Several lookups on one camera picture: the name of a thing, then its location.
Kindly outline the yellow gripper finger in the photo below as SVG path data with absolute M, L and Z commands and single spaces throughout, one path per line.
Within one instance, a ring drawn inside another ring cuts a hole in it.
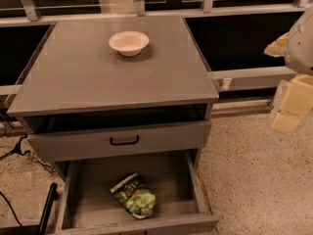
M 313 109 L 313 76 L 300 75 L 287 83 L 287 88 L 272 129 L 283 134 L 293 132 L 300 121 Z
M 288 36 L 288 33 L 281 35 L 265 48 L 264 53 L 271 57 L 284 57 Z

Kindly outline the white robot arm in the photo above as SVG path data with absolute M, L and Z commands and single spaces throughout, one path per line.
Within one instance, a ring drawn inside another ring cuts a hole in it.
M 291 29 L 268 45 L 264 53 L 283 57 L 297 72 L 286 88 L 271 128 L 289 134 L 313 109 L 313 7 L 308 7 Z

